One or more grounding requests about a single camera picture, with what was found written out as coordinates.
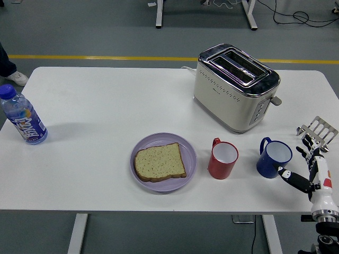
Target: white shoe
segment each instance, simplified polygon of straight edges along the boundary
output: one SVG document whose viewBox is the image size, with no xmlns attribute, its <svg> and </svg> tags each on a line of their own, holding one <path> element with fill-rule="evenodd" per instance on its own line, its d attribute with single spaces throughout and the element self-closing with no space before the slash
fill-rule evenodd
<svg viewBox="0 0 339 254">
<path fill-rule="evenodd" d="M 28 77 L 18 71 L 9 75 L 6 79 L 14 81 L 19 86 L 25 86 L 28 81 Z"/>
</svg>

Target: black cable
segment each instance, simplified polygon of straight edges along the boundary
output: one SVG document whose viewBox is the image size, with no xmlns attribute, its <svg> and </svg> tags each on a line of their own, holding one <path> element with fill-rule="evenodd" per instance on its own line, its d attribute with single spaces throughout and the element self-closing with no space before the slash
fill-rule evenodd
<svg viewBox="0 0 339 254">
<path fill-rule="evenodd" d="M 251 251 L 252 254 L 253 254 L 255 237 L 256 237 L 256 215 L 254 216 L 254 238 L 253 238 L 253 242 L 252 242 L 252 251 Z"/>
<path fill-rule="evenodd" d="M 337 19 L 333 19 L 333 20 L 326 20 L 326 21 L 315 21 L 315 20 L 310 20 L 309 19 L 309 15 L 306 13 L 306 12 L 303 12 L 303 11 L 297 11 L 297 12 L 294 12 L 292 15 L 291 14 L 283 14 L 283 13 L 280 13 L 280 12 L 277 12 L 276 11 L 276 0 L 275 0 L 275 7 L 274 7 L 274 10 L 272 8 L 270 8 L 268 5 L 262 3 L 260 0 L 258 0 L 259 3 L 261 3 L 262 5 L 266 6 L 268 9 L 270 9 L 274 14 L 273 14 L 273 20 L 275 21 L 275 23 L 277 24 L 305 24 L 305 25 L 308 25 L 308 26 L 311 26 L 312 28 L 322 28 L 324 26 L 327 26 L 327 25 L 330 25 L 331 23 L 339 20 L 339 18 Z M 283 22 L 278 22 L 276 19 L 275 19 L 275 15 L 276 14 L 279 14 L 279 15 L 282 15 L 282 16 L 287 16 L 287 17 L 293 17 L 294 19 L 298 20 L 299 22 L 287 22 L 287 23 L 283 23 Z M 311 25 L 307 22 L 314 22 L 314 23 L 325 23 L 325 22 L 328 22 L 327 24 L 324 24 L 324 25 Z"/>
</svg>

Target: mug handle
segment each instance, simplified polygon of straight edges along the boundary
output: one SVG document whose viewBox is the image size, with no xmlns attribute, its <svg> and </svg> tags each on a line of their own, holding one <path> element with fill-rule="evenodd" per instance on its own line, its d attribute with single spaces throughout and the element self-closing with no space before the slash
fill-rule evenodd
<svg viewBox="0 0 339 254">
<path fill-rule="evenodd" d="M 221 143 L 220 138 L 213 139 L 212 147 L 214 147 L 216 144 L 219 144 L 219 143 Z"/>
<path fill-rule="evenodd" d="M 263 138 L 263 140 L 262 140 L 261 143 L 260 143 L 260 154 L 262 154 L 263 151 L 264 151 L 264 144 L 265 144 L 265 141 L 267 141 L 268 143 L 271 143 L 271 142 L 272 142 L 272 140 L 271 140 L 269 137 Z"/>
</svg>

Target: white toaster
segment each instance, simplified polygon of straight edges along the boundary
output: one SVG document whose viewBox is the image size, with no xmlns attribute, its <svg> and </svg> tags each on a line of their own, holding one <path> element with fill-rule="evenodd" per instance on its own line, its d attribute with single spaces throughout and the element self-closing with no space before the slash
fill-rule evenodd
<svg viewBox="0 0 339 254">
<path fill-rule="evenodd" d="M 243 133 L 256 126 L 274 97 L 279 75 L 245 52 L 220 44 L 199 55 L 194 97 L 231 131 Z"/>
</svg>

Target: purple plate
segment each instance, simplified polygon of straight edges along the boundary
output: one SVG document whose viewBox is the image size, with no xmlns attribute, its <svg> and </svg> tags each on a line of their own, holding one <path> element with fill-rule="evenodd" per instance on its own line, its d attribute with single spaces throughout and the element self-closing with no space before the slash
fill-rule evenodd
<svg viewBox="0 0 339 254">
<path fill-rule="evenodd" d="M 141 181 L 134 169 L 134 157 L 137 152 L 141 149 L 165 146 L 175 142 L 179 143 L 181 157 L 187 176 L 185 178 L 170 178 L 157 183 Z M 197 169 L 197 154 L 191 144 L 181 136 L 171 133 L 155 133 L 145 137 L 134 147 L 130 159 L 130 168 L 135 179 L 144 187 L 156 192 L 171 192 L 184 186 L 192 179 L 195 170 Z"/>
</svg>

